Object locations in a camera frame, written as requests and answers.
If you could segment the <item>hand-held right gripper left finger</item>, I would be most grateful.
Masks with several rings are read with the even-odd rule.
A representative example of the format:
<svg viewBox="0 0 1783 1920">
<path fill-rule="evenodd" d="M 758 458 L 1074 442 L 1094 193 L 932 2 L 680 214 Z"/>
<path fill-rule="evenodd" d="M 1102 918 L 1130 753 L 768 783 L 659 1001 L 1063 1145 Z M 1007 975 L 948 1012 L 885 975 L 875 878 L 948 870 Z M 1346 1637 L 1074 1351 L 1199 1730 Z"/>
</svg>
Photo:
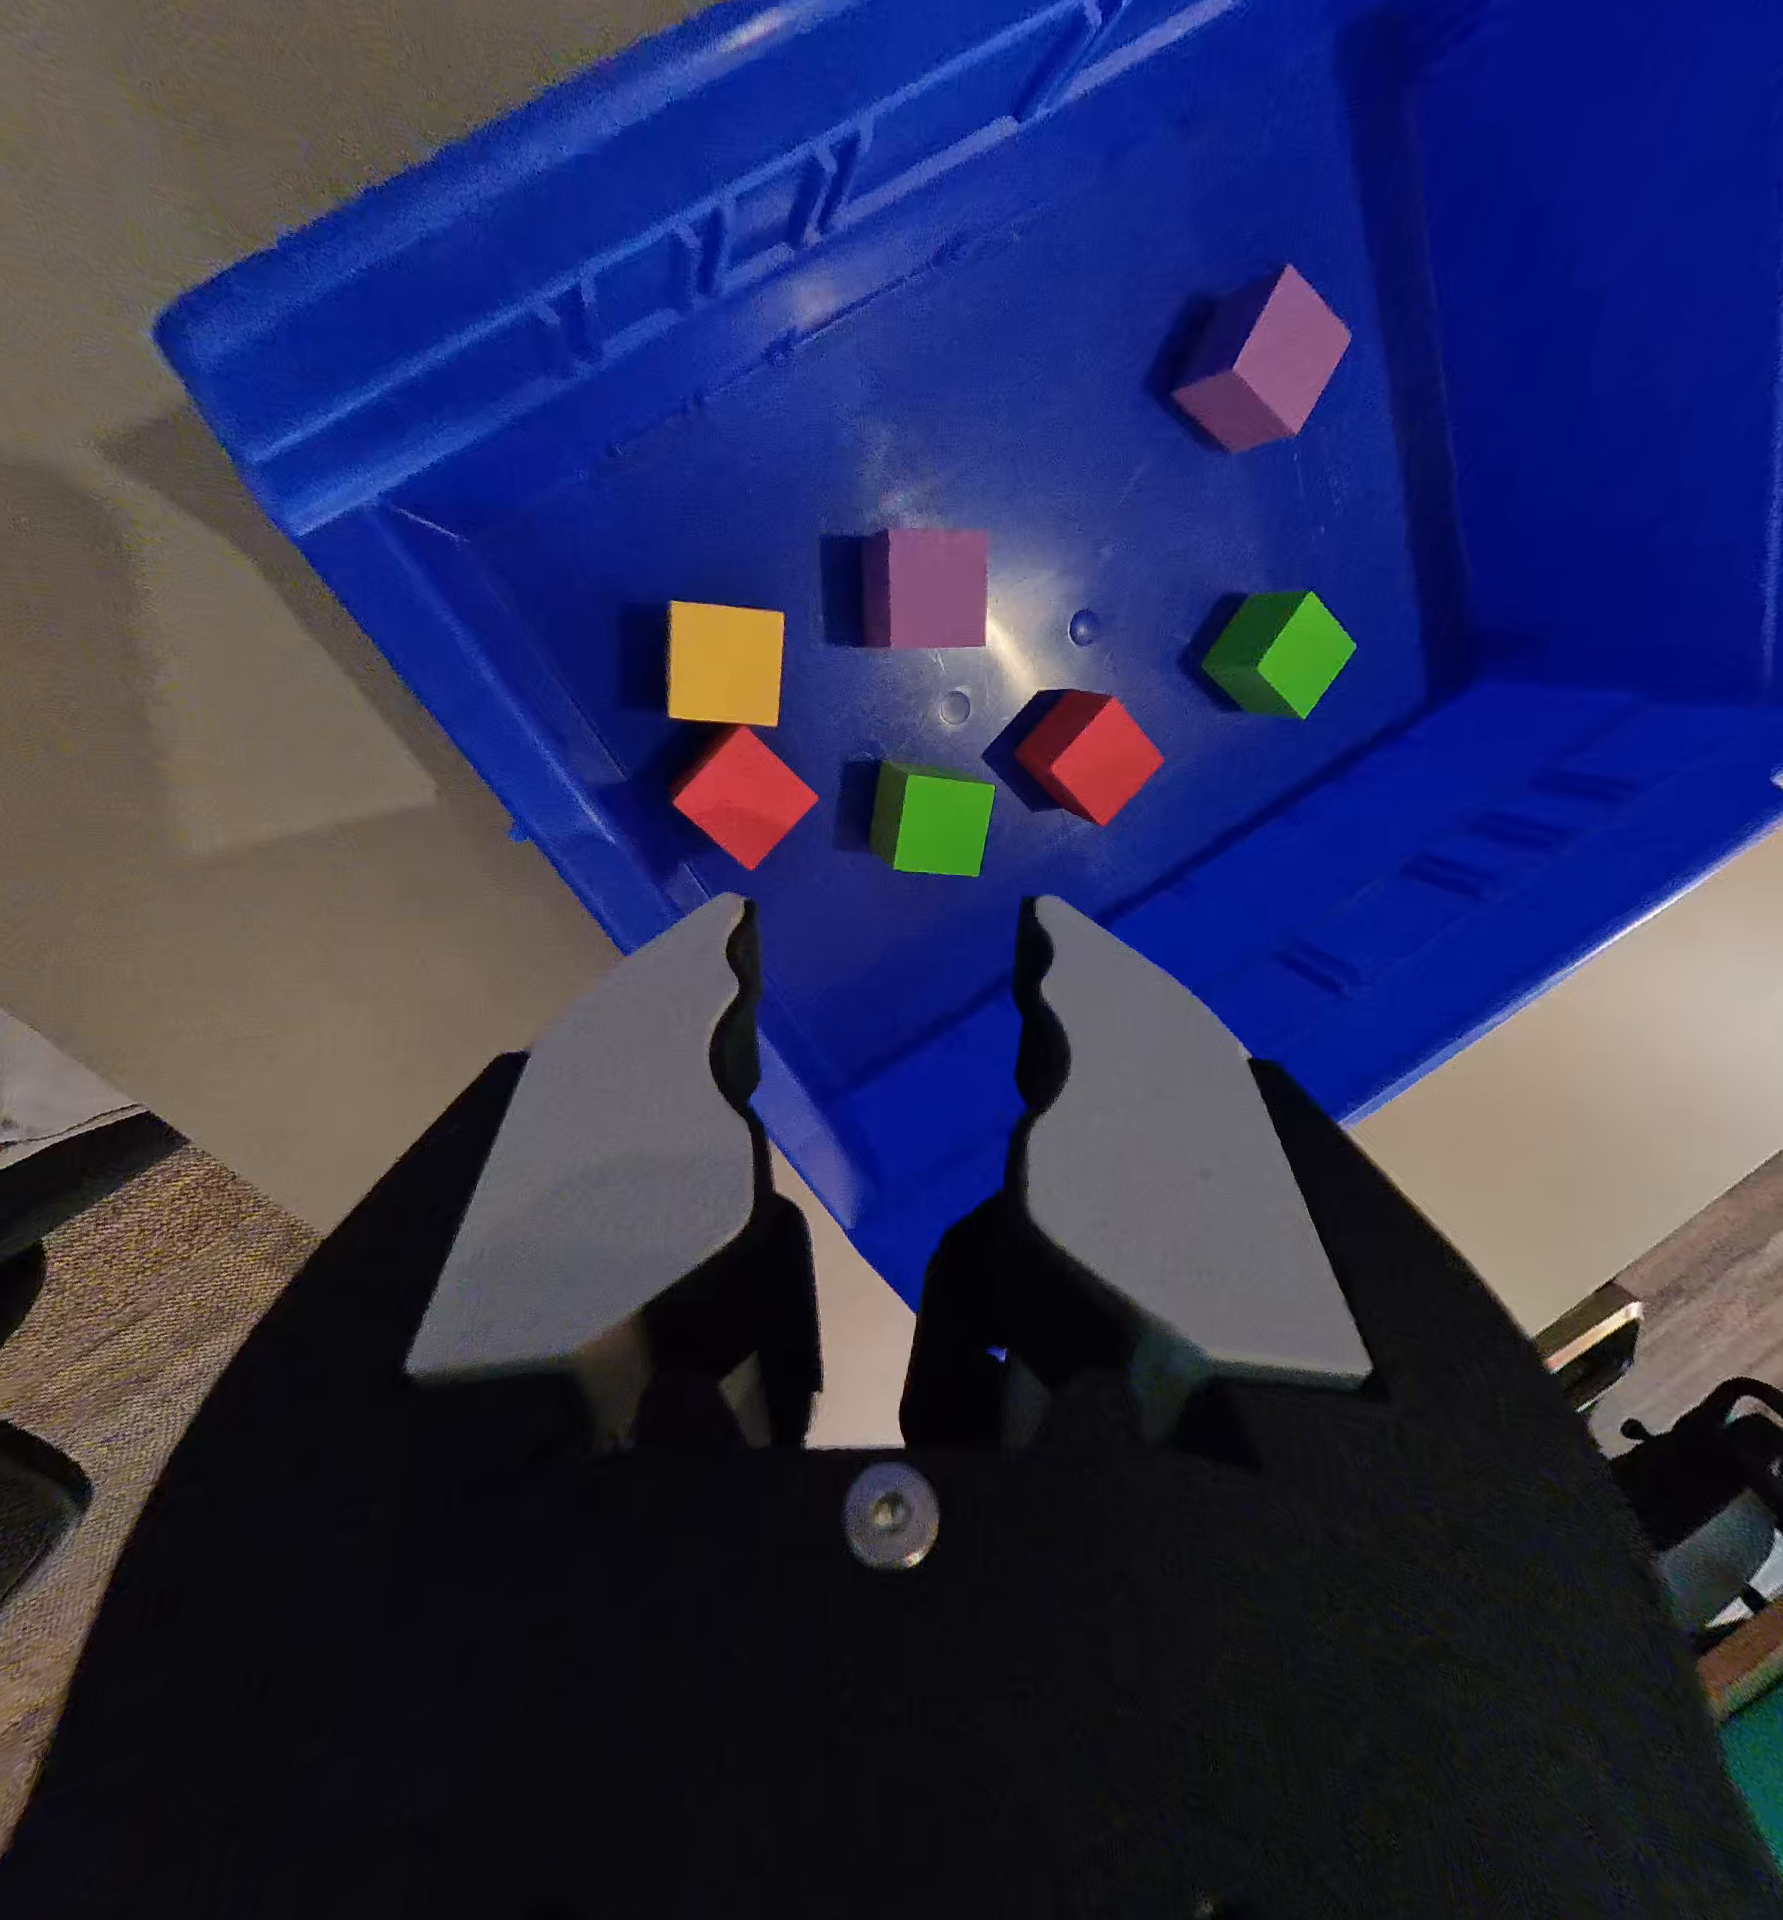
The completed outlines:
<svg viewBox="0 0 1783 1920">
<path fill-rule="evenodd" d="M 714 895 L 537 1038 L 407 1351 L 431 1387 L 574 1381 L 631 1446 L 665 1381 L 742 1441 L 799 1447 L 818 1400 L 817 1253 L 776 1188 L 759 913 Z"/>
</svg>

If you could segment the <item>red wooden cube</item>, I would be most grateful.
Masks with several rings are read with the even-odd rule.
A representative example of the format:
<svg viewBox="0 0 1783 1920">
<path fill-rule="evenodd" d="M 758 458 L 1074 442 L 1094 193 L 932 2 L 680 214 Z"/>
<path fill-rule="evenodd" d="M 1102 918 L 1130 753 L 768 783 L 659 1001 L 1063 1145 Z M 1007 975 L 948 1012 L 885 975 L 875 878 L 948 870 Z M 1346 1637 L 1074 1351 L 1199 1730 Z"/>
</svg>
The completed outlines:
<svg viewBox="0 0 1783 1920">
<path fill-rule="evenodd" d="M 1166 767 L 1162 750 L 1108 690 L 1054 690 L 1018 742 L 1022 773 L 1063 811 L 1110 826 Z"/>
<path fill-rule="evenodd" d="M 818 795 L 752 724 L 714 732 L 668 796 L 745 870 L 759 868 L 818 803 Z"/>
</svg>

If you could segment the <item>silver framed screen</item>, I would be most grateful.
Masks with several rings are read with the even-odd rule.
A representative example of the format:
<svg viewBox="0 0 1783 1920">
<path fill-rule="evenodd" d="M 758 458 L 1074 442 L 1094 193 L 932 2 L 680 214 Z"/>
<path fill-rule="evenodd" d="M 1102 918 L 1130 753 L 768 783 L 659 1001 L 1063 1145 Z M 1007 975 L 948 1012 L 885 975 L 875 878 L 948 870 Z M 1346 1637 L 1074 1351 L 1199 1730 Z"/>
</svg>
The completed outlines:
<svg viewBox="0 0 1783 1920">
<path fill-rule="evenodd" d="M 1624 1283 L 1603 1283 L 1531 1337 L 1550 1381 L 1577 1415 L 1593 1405 L 1632 1372 L 1648 1302 Z"/>
</svg>

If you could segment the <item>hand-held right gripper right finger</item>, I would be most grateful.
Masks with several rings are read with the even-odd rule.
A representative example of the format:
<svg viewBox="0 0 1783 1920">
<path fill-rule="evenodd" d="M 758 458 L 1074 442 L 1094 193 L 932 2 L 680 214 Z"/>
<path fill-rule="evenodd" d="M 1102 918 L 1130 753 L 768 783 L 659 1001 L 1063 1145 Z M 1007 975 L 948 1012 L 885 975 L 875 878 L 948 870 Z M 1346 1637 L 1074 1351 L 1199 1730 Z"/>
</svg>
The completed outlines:
<svg viewBox="0 0 1783 1920">
<path fill-rule="evenodd" d="M 1242 1038 L 1074 903 L 1018 921 L 1002 1184 L 938 1242 L 899 1405 L 918 1447 L 1028 1447 L 1069 1382 L 1172 1441 L 1218 1382 L 1357 1392 L 1357 1320 Z"/>
</svg>

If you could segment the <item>blue plastic bin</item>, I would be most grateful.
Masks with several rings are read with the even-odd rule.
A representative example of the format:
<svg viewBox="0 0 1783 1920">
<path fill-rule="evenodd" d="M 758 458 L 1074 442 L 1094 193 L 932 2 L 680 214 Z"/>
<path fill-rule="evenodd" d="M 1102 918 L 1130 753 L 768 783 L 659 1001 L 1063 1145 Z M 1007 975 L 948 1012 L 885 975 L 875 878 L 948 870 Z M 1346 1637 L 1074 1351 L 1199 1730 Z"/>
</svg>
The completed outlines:
<svg viewBox="0 0 1783 1920">
<path fill-rule="evenodd" d="M 1305 428 L 1166 398 L 1292 262 Z M 1063 895 L 1317 1104 L 1380 1107 L 1783 811 L 1783 2 L 725 2 L 210 275 L 198 418 L 619 950 L 759 905 L 759 1112 L 879 1273 L 995 1184 L 1018 905 Z M 862 636 L 862 543 L 989 534 L 985 646 Z M 1309 719 L 1196 663 L 1356 640 Z M 818 795 L 671 803 L 668 600 L 784 615 Z M 1108 690 L 1104 829 L 1018 742 Z M 976 878 L 879 763 L 999 788 Z"/>
</svg>

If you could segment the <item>yellow wooden cube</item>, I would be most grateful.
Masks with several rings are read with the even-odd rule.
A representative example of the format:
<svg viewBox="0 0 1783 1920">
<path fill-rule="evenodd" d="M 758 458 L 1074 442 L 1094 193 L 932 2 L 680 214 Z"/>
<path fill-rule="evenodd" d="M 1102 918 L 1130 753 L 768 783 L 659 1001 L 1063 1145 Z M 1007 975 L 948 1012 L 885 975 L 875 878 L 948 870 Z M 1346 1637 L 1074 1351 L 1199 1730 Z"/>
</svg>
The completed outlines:
<svg viewBox="0 0 1783 1920">
<path fill-rule="evenodd" d="M 668 600 L 673 721 L 776 729 L 783 719 L 784 615 L 717 600 Z"/>
</svg>

